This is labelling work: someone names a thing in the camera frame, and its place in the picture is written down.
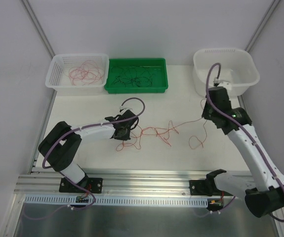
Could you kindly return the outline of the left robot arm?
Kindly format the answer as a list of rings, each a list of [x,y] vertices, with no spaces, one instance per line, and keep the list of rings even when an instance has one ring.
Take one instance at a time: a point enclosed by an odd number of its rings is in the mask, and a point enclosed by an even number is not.
[[[64,187],[70,185],[76,192],[90,190],[92,179],[74,162],[79,146],[102,139],[127,141],[138,122],[138,116],[130,110],[115,117],[105,117],[100,124],[89,128],[76,128],[61,121],[39,144],[38,151],[52,169],[65,177]]]

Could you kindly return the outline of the orange wire pulled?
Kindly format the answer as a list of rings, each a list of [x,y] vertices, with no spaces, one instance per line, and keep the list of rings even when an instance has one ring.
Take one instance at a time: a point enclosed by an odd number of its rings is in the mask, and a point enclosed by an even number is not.
[[[190,121],[181,122],[175,128],[182,128],[183,130],[187,129],[187,132],[190,134],[188,138],[188,145],[191,150],[203,149],[204,144],[207,140],[207,129],[206,129],[207,120],[204,118],[196,118]]]

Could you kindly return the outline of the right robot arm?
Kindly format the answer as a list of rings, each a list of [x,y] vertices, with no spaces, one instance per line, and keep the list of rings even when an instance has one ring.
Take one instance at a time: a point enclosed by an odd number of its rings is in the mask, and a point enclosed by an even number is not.
[[[217,86],[206,90],[202,117],[212,121],[236,146],[252,174],[254,184],[219,169],[206,175],[199,192],[212,196],[225,191],[242,198],[249,211],[258,218],[283,208],[284,175],[262,146],[245,109],[232,108],[226,88]]]

